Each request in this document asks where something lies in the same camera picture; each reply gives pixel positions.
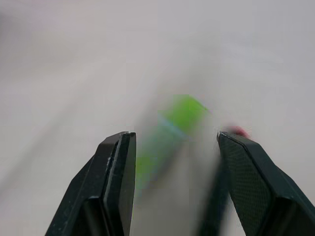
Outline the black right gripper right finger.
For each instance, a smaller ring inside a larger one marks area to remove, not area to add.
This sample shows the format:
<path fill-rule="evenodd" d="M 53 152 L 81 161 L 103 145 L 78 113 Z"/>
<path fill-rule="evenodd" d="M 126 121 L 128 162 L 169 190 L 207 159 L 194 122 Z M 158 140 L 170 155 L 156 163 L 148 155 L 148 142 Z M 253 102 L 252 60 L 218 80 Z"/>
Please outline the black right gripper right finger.
<path fill-rule="evenodd" d="M 246 236 L 315 236 L 315 206 L 260 144 L 228 132 L 217 140 Z"/>

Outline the green highlighter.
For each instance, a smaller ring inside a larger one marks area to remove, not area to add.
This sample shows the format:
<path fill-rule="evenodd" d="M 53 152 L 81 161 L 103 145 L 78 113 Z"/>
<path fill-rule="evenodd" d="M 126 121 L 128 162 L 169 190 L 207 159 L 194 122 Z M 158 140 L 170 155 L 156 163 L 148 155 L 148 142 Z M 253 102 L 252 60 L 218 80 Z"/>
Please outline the green highlighter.
<path fill-rule="evenodd" d="M 139 123 L 136 194 L 142 195 L 162 175 L 180 146 L 191 139 L 209 110 L 188 94 L 152 105 Z"/>

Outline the red marker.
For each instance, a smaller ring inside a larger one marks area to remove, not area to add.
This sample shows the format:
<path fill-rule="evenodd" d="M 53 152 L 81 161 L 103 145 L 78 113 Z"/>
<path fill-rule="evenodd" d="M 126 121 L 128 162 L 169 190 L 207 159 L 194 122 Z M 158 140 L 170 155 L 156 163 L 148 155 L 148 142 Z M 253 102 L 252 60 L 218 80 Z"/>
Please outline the red marker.
<path fill-rule="evenodd" d="M 249 137 L 249 134 L 243 128 L 241 128 L 240 126 L 231 125 L 231 126 L 228 126 L 225 129 L 225 131 L 230 133 L 230 134 L 239 135 L 239 136 L 242 136 L 242 137 L 245 137 L 245 138 Z"/>

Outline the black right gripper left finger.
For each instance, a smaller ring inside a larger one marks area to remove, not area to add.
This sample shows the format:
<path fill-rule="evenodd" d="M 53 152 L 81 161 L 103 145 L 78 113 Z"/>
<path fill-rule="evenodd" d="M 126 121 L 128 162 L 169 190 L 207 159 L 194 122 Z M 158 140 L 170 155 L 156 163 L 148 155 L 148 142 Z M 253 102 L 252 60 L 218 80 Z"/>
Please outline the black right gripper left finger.
<path fill-rule="evenodd" d="M 135 163 L 134 132 L 107 137 L 70 182 L 45 236 L 129 236 Z"/>

